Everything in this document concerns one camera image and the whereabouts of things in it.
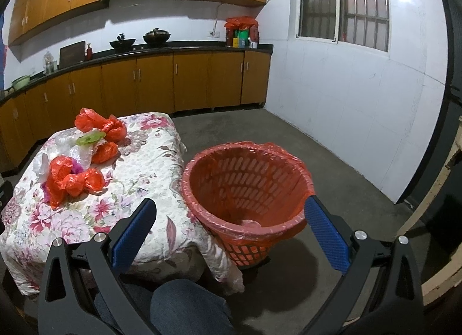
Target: window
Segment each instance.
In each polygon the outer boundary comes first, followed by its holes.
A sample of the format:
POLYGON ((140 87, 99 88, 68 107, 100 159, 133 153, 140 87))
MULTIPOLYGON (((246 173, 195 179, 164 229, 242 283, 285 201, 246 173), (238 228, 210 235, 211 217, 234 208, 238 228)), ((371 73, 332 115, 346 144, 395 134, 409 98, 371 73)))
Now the window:
POLYGON ((387 51, 388 0, 300 0, 299 34, 387 51))

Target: black countertop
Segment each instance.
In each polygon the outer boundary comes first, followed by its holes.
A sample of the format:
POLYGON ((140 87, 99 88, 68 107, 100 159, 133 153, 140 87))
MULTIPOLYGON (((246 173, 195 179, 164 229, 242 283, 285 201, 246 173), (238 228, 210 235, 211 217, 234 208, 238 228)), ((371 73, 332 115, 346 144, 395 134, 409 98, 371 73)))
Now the black countertop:
POLYGON ((141 56, 149 56, 156 54, 170 54, 175 52, 187 52, 187 51, 225 51, 225 52, 245 52, 245 51, 257 51, 265 52, 268 54, 273 53, 272 44, 260 44, 258 48, 233 48, 226 47, 225 42, 214 42, 214 41, 172 41, 166 42, 162 47, 150 47, 147 44, 137 44, 131 47, 130 51, 121 52, 118 50, 106 50, 93 53, 93 59, 83 61, 78 64, 74 64, 64 69, 58 69, 51 74, 45 75, 43 72, 38 73, 31 77, 31 81, 27 86, 22 89, 9 94, 8 96, 0 99, 0 106, 3 105, 8 99, 15 98, 18 95, 31 90, 33 87, 46 82, 47 80, 60 76, 62 74, 91 67, 110 61, 134 59, 141 56))

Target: white wall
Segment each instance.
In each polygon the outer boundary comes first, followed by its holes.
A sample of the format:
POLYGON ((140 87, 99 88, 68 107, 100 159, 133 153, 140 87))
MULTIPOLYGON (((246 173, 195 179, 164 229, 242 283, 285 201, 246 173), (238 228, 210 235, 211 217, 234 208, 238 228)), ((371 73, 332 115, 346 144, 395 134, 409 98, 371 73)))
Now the white wall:
MULTIPOLYGON (((3 40, 8 32, 15 0, 5 10, 3 40)), ((217 31, 220 38, 209 38, 217 16, 218 3, 175 0, 111 0, 109 8, 85 14, 52 27, 20 46, 8 48, 5 66, 5 88, 25 74, 43 71, 43 55, 49 51, 59 60, 59 49, 79 41, 91 43, 93 52, 110 50, 110 41, 117 34, 136 38, 144 44, 143 35, 154 29, 168 30, 171 41, 224 40, 225 20, 228 17, 251 14, 249 8, 225 4, 219 7, 217 31)))
POLYGON ((389 52, 295 39, 294 2, 273 0, 257 17, 262 42, 274 44, 266 109, 397 201, 441 107, 448 59, 442 0, 390 0, 389 52))

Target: orange basket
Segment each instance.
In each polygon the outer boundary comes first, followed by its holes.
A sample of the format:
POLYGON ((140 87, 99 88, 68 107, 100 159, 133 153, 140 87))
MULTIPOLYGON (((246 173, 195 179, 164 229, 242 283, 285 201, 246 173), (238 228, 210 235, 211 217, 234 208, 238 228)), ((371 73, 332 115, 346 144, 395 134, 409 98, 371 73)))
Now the orange basket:
POLYGON ((253 142, 197 154, 184 171, 182 192, 239 268, 258 264, 273 245, 299 233, 304 202, 315 194, 301 160, 275 144, 253 142))

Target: floral tablecloth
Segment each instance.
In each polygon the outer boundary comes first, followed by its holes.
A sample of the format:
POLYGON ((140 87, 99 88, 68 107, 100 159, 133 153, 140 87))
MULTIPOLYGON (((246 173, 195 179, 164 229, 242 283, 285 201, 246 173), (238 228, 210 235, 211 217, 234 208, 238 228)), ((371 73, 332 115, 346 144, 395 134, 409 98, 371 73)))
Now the floral tablecloth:
MULTIPOLYGON (((197 280, 207 264, 215 279, 230 291, 243 291, 242 274, 188 210, 181 196, 185 147, 166 114, 146 113, 121 118, 127 138, 119 144, 121 155, 96 166, 104 174, 107 190, 83 194, 52 210, 43 200, 31 164, 2 211, 6 230, 0 252, 24 295, 39 292, 51 243, 88 241, 108 232, 119 219, 129 217, 144 197, 157 206, 157 219, 129 273, 153 281, 176 277, 197 280)), ((57 156, 54 134, 35 159, 57 156)))

